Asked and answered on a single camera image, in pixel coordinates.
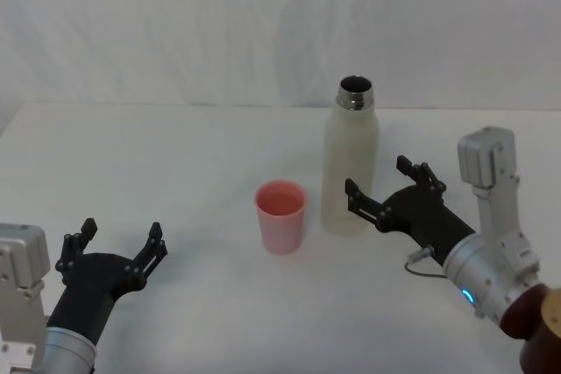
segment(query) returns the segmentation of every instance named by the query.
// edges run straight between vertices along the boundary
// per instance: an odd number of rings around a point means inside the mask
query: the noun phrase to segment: table surface
[[[116,305],[98,346],[108,373],[516,373],[522,344],[478,320],[448,281],[403,271],[416,244],[369,229],[341,237],[318,223],[328,109],[28,104],[0,138],[0,221],[62,237],[88,216],[89,251],[133,257],[160,221],[168,257],[146,289]],[[488,124],[516,133],[521,224],[558,285],[559,112],[377,111],[373,196],[408,184],[404,153],[448,185],[448,206],[475,229],[477,202],[459,178],[456,143]],[[289,178],[310,196],[293,255],[268,254],[252,197]],[[420,268],[437,271],[433,262]],[[46,276],[50,314],[63,286]]]

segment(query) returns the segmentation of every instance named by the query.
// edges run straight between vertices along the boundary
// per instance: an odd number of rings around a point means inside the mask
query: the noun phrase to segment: white backdrop
[[[561,0],[0,0],[0,118],[25,100],[561,109]]]

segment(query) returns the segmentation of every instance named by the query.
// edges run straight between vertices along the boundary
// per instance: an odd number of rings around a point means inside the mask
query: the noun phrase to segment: wire
[[[416,276],[422,276],[423,278],[437,278],[437,279],[448,279],[446,278],[444,275],[440,275],[437,273],[421,273],[421,272],[417,272],[414,271],[413,269],[411,269],[409,267],[409,263],[406,263],[403,268],[405,269],[406,272],[411,273],[412,275],[416,275]]]

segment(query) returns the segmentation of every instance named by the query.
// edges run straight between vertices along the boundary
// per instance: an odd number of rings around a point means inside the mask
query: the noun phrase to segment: bottle
[[[373,184],[379,125],[372,83],[362,76],[341,81],[337,102],[325,125],[322,226],[341,235],[357,234],[367,222],[348,211],[344,181],[353,179],[365,194]]]

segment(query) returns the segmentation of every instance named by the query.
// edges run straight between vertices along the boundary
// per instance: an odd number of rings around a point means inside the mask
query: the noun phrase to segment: pink cup
[[[263,245],[273,254],[296,251],[303,238],[306,191],[290,180],[269,181],[255,194]]]

